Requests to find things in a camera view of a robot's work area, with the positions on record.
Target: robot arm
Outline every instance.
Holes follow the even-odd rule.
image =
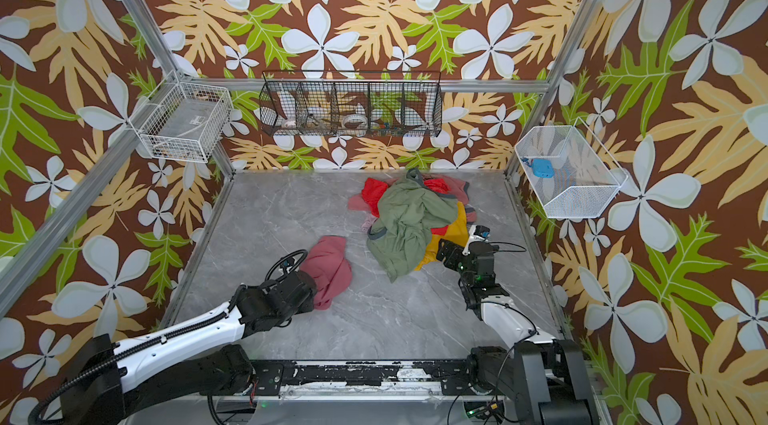
[[[315,282],[298,270],[306,254],[300,250],[281,258],[263,284],[241,285],[229,301],[186,322],[114,344],[107,335],[91,339],[72,357],[66,382],[32,410],[28,422],[116,425],[149,405],[189,393],[242,393],[253,373],[242,347],[189,359],[312,311]],[[273,280],[278,267],[283,275]],[[40,412],[57,397],[64,418],[41,419]]]
[[[437,259],[458,272],[458,287],[467,309],[493,328],[508,348],[526,339],[533,343],[552,343],[554,335],[536,327],[517,309],[509,292],[496,283],[493,254],[498,247],[488,242],[489,235],[487,227],[473,225],[463,248],[452,241],[441,240]]]

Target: yellow cloth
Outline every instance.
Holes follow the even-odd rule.
[[[469,231],[467,230],[467,211],[464,209],[463,203],[458,203],[458,218],[451,225],[448,225],[446,234],[432,234],[432,241],[430,241],[427,246],[427,253],[414,270],[421,270],[422,266],[427,265],[432,261],[437,261],[437,248],[441,238],[445,238],[446,240],[450,240],[453,243],[462,246],[466,245],[467,240],[469,240]]]

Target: red cloth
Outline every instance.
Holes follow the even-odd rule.
[[[450,192],[448,184],[443,179],[425,180],[424,186],[435,193],[447,194]],[[377,218],[379,217],[379,200],[382,198],[384,192],[386,192],[387,189],[389,189],[388,183],[369,178],[366,179],[366,184],[362,187],[362,192],[360,192],[362,200],[370,207],[373,216]],[[447,231],[447,226],[432,229],[432,233],[435,235],[445,235]]]
[[[301,269],[315,279],[315,309],[327,310],[331,300],[352,283],[352,269],[344,258],[346,238],[335,235],[320,237]]]
[[[362,187],[360,195],[376,218],[379,217],[379,199],[382,198],[388,188],[389,186],[385,182],[376,179],[367,179],[366,184]]]
[[[461,203],[464,204],[465,209],[467,211],[467,224],[471,225],[475,223],[477,220],[477,212],[475,209],[473,209],[469,205],[469,198],[467,197],[467,189],[469,188],[469,184],[463,180],[454,179],[451,176],[445,176],[445,175],[433,175],[430,177],[430,179],[427,180],[433,180],[433,179],[441,179],[444,181],[448,186],[448,195],[452,195],[456,197],[456,200],[459,200]],[[387,180],[386,185],[389,187],[392,183],[397,181],[397,178]],[[366,203],[366,201],[362,198],[362,194],[359,193],[355,196],[350,197],[350,200],[346,204],[347,209],[350,210],[362,210],[364,212],[371,212],[371,206]]]

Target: light pink fabric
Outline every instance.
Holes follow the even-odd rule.
[[[321,237],[301,264],[301,269],[314,278],[317,284],[316,310],[327,310],[331,300],[352,283],[352,269],[344,258],[345,245],[344,237]]]

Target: black wire basket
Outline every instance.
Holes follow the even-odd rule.
[[[341,78],[306,79],[295,73],[286,77],[285,71],[264,72],[259,95],[264,132],[271,136],[440,133],[439,73],[355,72],[356,78],[348,79],[337,71],[315,72]]]

